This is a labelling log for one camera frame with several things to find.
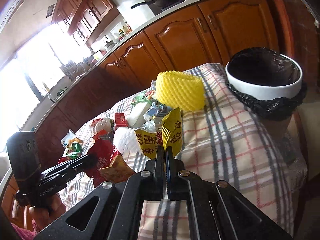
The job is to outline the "person's left hand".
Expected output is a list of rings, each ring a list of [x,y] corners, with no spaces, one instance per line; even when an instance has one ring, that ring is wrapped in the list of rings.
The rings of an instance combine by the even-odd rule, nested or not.
[[[29,207],[29,213],[39,230],[44,229],[66,212],[66,206],[61,202],[58,193],[49,197],[47,200],[49,203],[48,207]]]

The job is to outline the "pink sleeve forearm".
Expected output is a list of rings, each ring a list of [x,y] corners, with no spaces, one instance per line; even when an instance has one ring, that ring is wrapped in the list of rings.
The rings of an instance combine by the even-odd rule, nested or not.
[[[33,225],[33,231],[30,231],[28,229],[23,229],[18,227],[15,224],[11,224],[13,226],[13,228],[15,229],[15,231],[17,232],[17,234],[21,237],[21,239],[23,240],[33,240],[34,237],[37,235],[38,231],[39,231],[39,227],[37,226],[35,220],[32,220],[32,225]]]

